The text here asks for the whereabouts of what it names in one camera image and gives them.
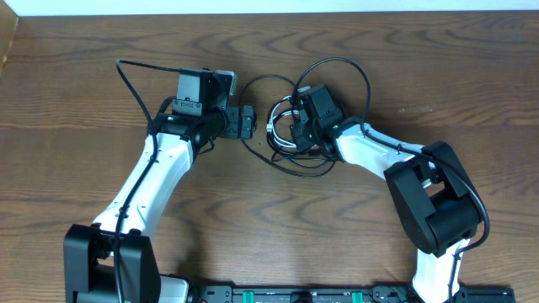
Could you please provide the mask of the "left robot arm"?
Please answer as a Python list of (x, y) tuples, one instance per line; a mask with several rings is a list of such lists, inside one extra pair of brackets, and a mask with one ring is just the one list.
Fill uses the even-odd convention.
[(68, 302), (194, 302), (181, 278), (160, 274), (152, 238), (179, 180), (218, 137), (248, 140), (252, 107), (230, 106), (232, 71), (178, 69), (177, 93), (147, 118), (142, 154), (120, 192), (89, 226), (74, 224), (63, 242)]

